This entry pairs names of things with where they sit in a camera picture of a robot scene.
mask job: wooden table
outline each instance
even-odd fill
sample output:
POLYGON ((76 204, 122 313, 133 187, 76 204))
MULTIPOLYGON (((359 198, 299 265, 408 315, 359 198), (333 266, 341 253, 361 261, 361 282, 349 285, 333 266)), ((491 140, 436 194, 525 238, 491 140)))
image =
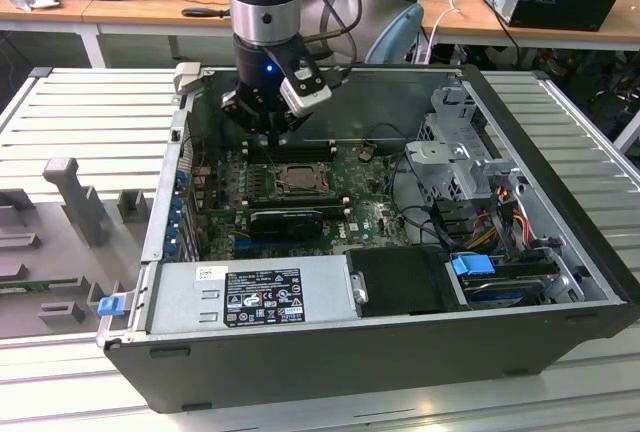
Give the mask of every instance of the wooden table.
MULTIPOLYGON (((231 36, 228 19, 186 18, 185 7, 208 3, 226 8, 227 0, 62 0, 59 9, 26 13, 0 1, 0 30, 73 32, 81 36, 93 67, 108 61, 99 44, 101 34, 163 35, 170 37, 172 56, 179 56, 177 36, 231 36)), ((423 25, 430 31, 447 1, 422 0, 423 25)), ((440 23, 438 43, 510 45, 495 16, 482 0, 458 0, 461 14, 450 13, 440 23)), ((640 49, 640 0, 618 0, 599 32, 546 29, 510 29, 522 47, 557 47, 590 50, 640 49)))
MULTIPOLYGON (((421 1, 423 25, 430 31, 448 1, 421 1)), ((467 45, 510 45, 495 15, 483 0, 458 0, 461 14, 450 13, 438 26, 438 42, 467 45)), ((617 0, 598 32, 509 28, 523 47, 592 50, 640 49, 640 0, 617 0)))

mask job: white cable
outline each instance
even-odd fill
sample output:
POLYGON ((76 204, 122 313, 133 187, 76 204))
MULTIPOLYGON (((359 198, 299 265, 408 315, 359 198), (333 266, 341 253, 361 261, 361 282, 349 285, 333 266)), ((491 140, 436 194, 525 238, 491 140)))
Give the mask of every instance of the white cable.
POLYGON ((462 11, 459 8, 457 8, 455 5, 453 5, 453 1, 454 0, 449 0, 449 8, 447 10, 443 11, 440 14, 440 17, 438 17, 438 19, 436 20, 436 23, 433 24, 433 29, 431 30, 431 35, 429 36, 429 43, 427 44, 427 56, 424 59, 424 63, 426 65, 429 65, 429 63, 431 62, 431 53, 433 52, 433 39, 434 39, 434 37, 436 35, 436 30, 438 29, 438 25, 440 25, 440 21, 449 12, 457 12, 459 14, 462 13, 462 11))

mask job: warning label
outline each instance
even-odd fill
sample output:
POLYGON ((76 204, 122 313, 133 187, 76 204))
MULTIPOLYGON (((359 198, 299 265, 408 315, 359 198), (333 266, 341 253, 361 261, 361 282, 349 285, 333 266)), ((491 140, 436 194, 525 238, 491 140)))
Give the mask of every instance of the warning label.
POLYGON ((228 327, 304 322, 300 269, 230 272, 224 307, 228 327))

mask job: motherboard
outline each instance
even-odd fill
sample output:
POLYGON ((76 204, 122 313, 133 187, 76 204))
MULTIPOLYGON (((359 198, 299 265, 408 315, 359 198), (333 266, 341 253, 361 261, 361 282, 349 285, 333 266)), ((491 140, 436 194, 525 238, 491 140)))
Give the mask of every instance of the motherboard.
POLYGON ((260 145, 211 163, 201 201, 208 260, 342 254, 408 245, 391 201, 391 158, 375 147, 260 145))

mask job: table leg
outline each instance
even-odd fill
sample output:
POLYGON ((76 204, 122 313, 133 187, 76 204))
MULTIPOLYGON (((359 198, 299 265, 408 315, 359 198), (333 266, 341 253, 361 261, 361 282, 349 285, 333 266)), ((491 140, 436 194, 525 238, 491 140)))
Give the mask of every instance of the table leg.
POLYGON ((629 147, 633 145, 633 143, 640 136, 640 112, 637 112, 635 117, 631 119, 631 122, 627 124, 618 138, 613 142, 618 150, 622 153, 625 153, 629 147))
POLYGON ((82 24, 78 27, 77 33, 82 39, 91 67, 94 69, 109 67, 109 60, 102 54, 102 49, 100 48, 100 31, 98 27, 95 24, 82 24))
POLYGON ((169 36, 169 50, 171 51, 171 58, 174 60, 180 60, 180 44, 178 44, 178 37, 175 35, 169 36))

